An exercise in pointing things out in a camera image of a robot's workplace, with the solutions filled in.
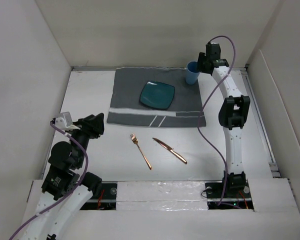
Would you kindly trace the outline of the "blue plastic cup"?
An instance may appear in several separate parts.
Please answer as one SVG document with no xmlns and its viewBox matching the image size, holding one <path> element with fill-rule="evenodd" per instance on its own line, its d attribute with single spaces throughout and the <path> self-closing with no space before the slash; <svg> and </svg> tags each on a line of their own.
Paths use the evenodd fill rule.
<svg viewBox="0 0 300 240">
<path fill-rule="evenodd" d="M 200 71 L 197 69 L 197 62 L 191 61 L 186 66 L 185 81 L 188 85 L 194 85 L 198 80 Z"/>
</svg>

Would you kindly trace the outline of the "copper fork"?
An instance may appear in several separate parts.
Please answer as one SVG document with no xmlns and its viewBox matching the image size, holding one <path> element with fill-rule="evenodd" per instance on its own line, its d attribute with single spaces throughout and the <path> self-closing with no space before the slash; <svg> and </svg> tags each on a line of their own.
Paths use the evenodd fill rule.
<svg viewBox="0 0 300 240">
<path fill-rule="evenodd" d="M 143 153 L 142 149 L 140 148 L 138 139 L 137 139 L 137 137 L 135 136 L 135 134 L 133 134 L 133 133 L 130 134 L 130 138 L 131 138 L 132 142 L 137 146 L 137 148 L 138 148 L 138 150 L 140 151 L 140 153 L 141 153 L 143 159 L 145 160 L 145 162 L 146 162 L 148 168 L 149 168 L 150 170 L 152 170 L 153 167 L 152 167 L 152 165 L 150 164 L 150 162 L 148 161 L 148 159 L 146 158 L 146 156 L 145 156 L 145 154 Z"/>
</svg>

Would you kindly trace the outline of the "grey striped cloth placemat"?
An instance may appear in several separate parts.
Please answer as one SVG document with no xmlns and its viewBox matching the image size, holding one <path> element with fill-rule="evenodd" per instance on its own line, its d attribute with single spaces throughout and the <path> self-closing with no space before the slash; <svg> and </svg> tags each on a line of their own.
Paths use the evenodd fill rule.
<svg viewBox="0 0 300 240">
<path fill-rule="evenodd" d="M 141 91 L 148 81 L 175 87 L 174 99 L 168 109 L 153 109 L 140 103 Z M 186 83 L 185 68 L 121 67 L 115 71 L 106 121 L 113 125 L 149 128 L 206 127 L 201 108 L 199 84 Z"/>
</svg>

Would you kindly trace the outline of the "teal square plate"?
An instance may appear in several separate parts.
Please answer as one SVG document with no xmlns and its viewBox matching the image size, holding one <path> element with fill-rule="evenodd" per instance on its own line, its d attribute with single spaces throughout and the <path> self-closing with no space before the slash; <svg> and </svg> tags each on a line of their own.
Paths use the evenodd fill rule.
<svg viewBox="0 0 300 240">
<path fill-rule="evenodd" d="M 167 110 L 175 96 L 175 87 L 158 81 L 148 81 L 139 97 L 139 102 L 151 109 Z"/>
</svg>

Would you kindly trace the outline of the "copper knife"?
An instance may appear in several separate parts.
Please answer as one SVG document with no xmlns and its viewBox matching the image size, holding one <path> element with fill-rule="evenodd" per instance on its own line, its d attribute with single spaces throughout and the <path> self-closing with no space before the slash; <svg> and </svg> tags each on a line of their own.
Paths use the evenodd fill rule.
<svg viewBox="0 0 300 240">
<path fill-rule="evenodd" d="M 170 147 L 169 145 L 167 145 L 163 141 L 159 140 L 158 138 L 153 137 L 152 139 L 155 140 L 158 144 L 160 144 L 167 151 L 169 151 L 171 154 L 173 154 L 180 161 L 182 161 L 184 164 L 188 163 L 187 160 L 183 156 L 181 156 L 179 153 L 175 152 L 172 147 Z"/>
</svg>

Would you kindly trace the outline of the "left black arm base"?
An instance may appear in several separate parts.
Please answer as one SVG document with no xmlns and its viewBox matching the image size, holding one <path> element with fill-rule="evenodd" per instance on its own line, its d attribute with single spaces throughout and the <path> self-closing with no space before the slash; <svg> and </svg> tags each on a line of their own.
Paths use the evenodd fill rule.
<svg viewBox="0 0 300 240">
<path fill-rule="evenodd" d="M 92 196 L 81 207 L 81 210 L 107 211 L 115 210 L 117 202 L 118 183 L 103 181 L 101 177 L 87 172 L 80 184 L 88 188 Z"/>
</svg>

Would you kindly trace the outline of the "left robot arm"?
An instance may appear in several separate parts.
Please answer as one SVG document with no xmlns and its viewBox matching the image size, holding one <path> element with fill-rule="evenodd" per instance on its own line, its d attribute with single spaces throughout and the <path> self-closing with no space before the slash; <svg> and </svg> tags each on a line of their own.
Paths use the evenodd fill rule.
<svg viewBox="0 0 300 240">
<path fill-rule="evenodd" d="M 50 126 L 68 141 L 57 142 L 50 151 L 50 167 L 35 214 L 24 223 L 23 240 L 60 240 L 75 214 L 102 191 L 102 179 L 88 171 L 87 148 L 90 140 L 103 135 L 104 114 L 73 121 L 69 112 L 62 112 Z"/>
</svg>

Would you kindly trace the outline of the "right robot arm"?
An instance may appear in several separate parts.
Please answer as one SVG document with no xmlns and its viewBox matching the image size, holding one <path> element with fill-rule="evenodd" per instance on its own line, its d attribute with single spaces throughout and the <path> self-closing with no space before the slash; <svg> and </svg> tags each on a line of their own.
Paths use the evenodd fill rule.
<svg viewBox="0 0 300 240">
<path fill-rule="evenodd" d="M 221 58 L 220 45 L 210 41 L 206 44 L 205 51 L 199 53 L 197 70 L 212 76 L 224 98 L 218 121 L 225 137 L 225 170 L 221 187 L 213 189 L 212 192 L 220 194 L 219 198 L 233 197 L 246 186 L 241 140 L 251 100 L 249 96 L 243 95 L 235 84 L 228 61 Z"/>
</svg>

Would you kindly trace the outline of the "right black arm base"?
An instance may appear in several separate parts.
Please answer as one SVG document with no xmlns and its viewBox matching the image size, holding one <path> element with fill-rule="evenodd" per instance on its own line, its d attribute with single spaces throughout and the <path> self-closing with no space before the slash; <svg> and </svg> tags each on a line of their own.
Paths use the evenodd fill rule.
<svg viewBox="0 0 300 240">
<path fill-rule="evenodd" d="M 222 181 L 204 184 L 201 197 L 209 210 L 253 210 L 252 195 L 246 174 L 226 174 Z"/>
</svg>

